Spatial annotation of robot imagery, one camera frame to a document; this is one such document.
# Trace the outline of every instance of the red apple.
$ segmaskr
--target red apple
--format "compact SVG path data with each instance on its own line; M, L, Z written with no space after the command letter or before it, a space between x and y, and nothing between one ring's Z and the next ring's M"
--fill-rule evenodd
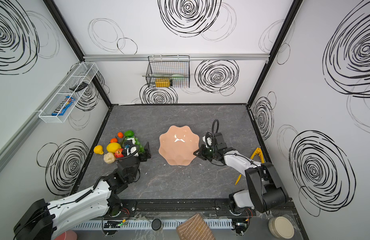
M114 153L115 157L123 157L122 150L122 148L117 149Z

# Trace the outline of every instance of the folded cloth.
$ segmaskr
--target folded cloth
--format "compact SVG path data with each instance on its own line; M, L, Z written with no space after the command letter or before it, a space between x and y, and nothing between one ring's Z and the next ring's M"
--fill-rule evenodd
M177 227L177 233L181 240L215 240L209 226L200 214L189 218Z

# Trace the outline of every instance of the yellow lemon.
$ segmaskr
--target yellow lemon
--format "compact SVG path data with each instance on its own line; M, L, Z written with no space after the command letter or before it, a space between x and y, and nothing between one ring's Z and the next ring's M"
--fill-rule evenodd
M94 148L93 152L96 153L96 154L103 154L103 147L101 145L97 145Z
M108 152L112 152L112 153L115 153L115 151L117 151L117 149L121 148L121 145L118 143L118 142L112 142L110 143L107 147L106 147L106 150Z

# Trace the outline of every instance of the white round container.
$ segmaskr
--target white round container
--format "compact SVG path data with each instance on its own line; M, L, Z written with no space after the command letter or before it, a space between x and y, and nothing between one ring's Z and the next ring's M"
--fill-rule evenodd
M294 236L294 228L292 223L284 217L270 219L269 230L276 238L290 239Z

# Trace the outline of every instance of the black knob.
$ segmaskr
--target black knob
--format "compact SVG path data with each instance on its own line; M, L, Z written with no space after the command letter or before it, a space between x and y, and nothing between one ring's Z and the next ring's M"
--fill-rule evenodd
M154 230L154 231L157 231L158 229L161 228L161 220L156 218L153 220L153 222L151 223L151 228Z

